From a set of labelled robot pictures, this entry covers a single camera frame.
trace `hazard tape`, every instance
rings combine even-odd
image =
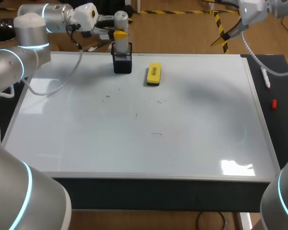
[[[223,29],[223,26],[221,24],[220,13],[213,11],[213,14],[215,16],[216,25],[217,25],[217,28],[219,30],[220,36],[222,37],[224,35],[224,29]],[[222,46],[223,46],[224,54],[229,54],[227,41],[223,42]]]
[[[238,13],[238,11],[221,10],[213,11],[218,13]],[[140,11],[140,14],[194,14],[194,13],[208,13],[212,14],[211,11]]]

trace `yellow eraser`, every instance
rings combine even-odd
[[[149,64],[147,85],[159,85],[161,76],[161,63],[152,62]]]

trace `black pen holder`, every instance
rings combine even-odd
[[[112,43],[111,54],[113,57],[113,67],[115,73],[129,74],[132,71],[132,43],[129,42],[129,53],[117,54],[115,52],[115,42]]]

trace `white cable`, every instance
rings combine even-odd
[[[30,84],[23,78],[21,79],[21,81],[23,81],[23,83],[28,87],[28,89],[31,91],[31,93],[33,93],[34,95],[37,96],[46,96],[46,95],[52,95],[54,93],[56,93],[57,91],[59,91],[60,89],[62,89],[67,81],[69,80],[69,78],[71,78],[71,76],[75,73],[75,71],[78,69],[80,62],[82,60],[82,55],[83,55],[83,51],[80,50],[80,55],[79,55],[79,59],[77,61],[77,64],[75,65],[75,67],[73,68],[73,70],[71,71],[71,73],[68,75],[68,77],[64,80],[64,82],[62,83],[62,85],[60,85],[58,88],[50,91],[50,92],[35,92],[32,87],[30,86]]]
[[[244,39],[244,36],[243,36],[243,31],[241,32],[241,37],[242,37],[242,41],[246,47],[246,49],[248,50],[248,52],[250,53],[250,55],[252,56],[252,58],[263,68],[265,68],[265,70],[267,70],[269,73],[273,74],[273,75],[276,75],[276,76],[279,76],[279,77],[283,77],[283,76],[287,76],[288,75],[288,72],[287,73],[277,73],[271,69],[269,69],[267,66],[265,66],[257,57],[256,55],[251,51],[249,45],[246,43],[245,39]]]
[[[0,97],[13,98],[15,96],[14,86],[11,85],[10,89],[11,89],[11,93],[0,92]]]

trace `blue light ring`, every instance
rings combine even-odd
[[[44,16],[45,16],[45,9],[46,9],[46,7],[47,7],[48,5],[49,5],[49,3],[45,4],[44,7],[43,7],[43,10],[42,10],[42,17],[43,17],[43,19],[45,19],[45,17],[44,17]],[[50,33],[50,34],[52,33],[47,27],[46,27],[46,30],[47,30],[48,33]]]
[[[28,203],[29,203],[30,197],[31,197],[31,193],[32,193],[32,172],[31,172],[30,167],[26,163],[23,162],[23,164],[25,165],[27,172],[28,172],[28,189],[27,189],[27,193],[25,195],[23,206],[21,207],[14,223],[9,228],[9,230],[14,230],[17,227],[17,225],[19,224],[19,222],[20,222],[21,218],[23,217],[24,212],[28,206]]]
[[[49,43],[44,44],[44,45],[40,45],[40,46],[18,46],[18,47],[25,48],[25,49],[41,49],[41,48],[44,48],[47,46],[49,46]]]
[[[279,178],[278,178],[278,185],[277,185],[277,186],[278,186],[278,195],[279,195],[280,203],[282,204],[285,212],[286,212],[287,215],[288,215],[288,208],[286,207],[285,202],[284,202],[283,197],[282,197],[282,194],[281,194],[281,192],[280,192],[280,177],[281,177],[281,175],[282,175],[282,172],[283,172],[283,171],[280,172],[280,175],[279,175]]]
[[[13,51],[10,51],[8,49],[0,49],[0,51],[10,52],[10,53],[14,54],[18,58],[18,60],[20,61],[21,66],[23,68],[23,73],[22,73],[21,78],[20,78],[20,79],[22,79],[24,77],[24,64],[23,64],[23,61],[21,61],[20,57],[17,54],[15,54]]]

